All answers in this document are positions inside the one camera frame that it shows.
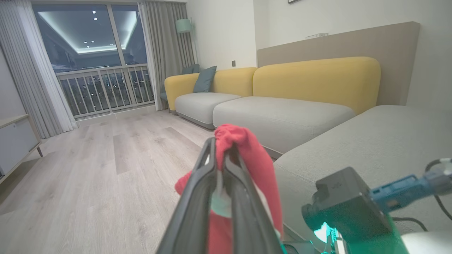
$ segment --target beige headboard panel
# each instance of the beige headboard panel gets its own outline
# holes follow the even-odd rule
[[[257,51],[258,67],[349,56],[381,66],[377,105],[406,105],[420,24],[406,22],[292,42]]]

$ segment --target cabinet leg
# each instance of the cabinet leg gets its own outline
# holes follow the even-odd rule
[[[38,146],[38,153],[39,153],[39,156],[41,156],[41,157],[43,157],[43,155],[42,155],[42,151],[41,151],[41,148]]]

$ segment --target black cable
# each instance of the black cable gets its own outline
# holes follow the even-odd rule
[[[428,172],[433,166],[440,164],[441,161],[438,160],[434,160],[430,163],[427,164],[427,166],[425,167],[425,172]],[[444,214],[449,218],[449,220],[452,221],[452,215],[449,213],[449,211],[447,211],[447,209],[444,207],[443,202],[441,201],[441,199],[438,197],[438,195],[434,195],[436,202],[439,205],[439,208],[441,208],[441,210],[444,212]]]
[[[424,230],[425,232],[428,232],[428,230],[425,227],[425,225],[422,222],[420,222],[420,221],[418,221],[418,220],[416,220],[414,218],[410,218],[410,217],[403,217],[403,218],[393,217],[392,220],[393,221],[412,221],[412,222],[417,223],[422,228],[422,230]]]

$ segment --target green lampshade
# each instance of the green lampshade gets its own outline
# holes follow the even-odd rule
[[[176,21],[177,33],[188,33],[192,31],[192,24],[189,19],[179,19]]]

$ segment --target cabinet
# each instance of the cabinet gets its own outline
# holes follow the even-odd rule
[[[0,183],[35,149],[41,139],[29,115],[0,120]]]

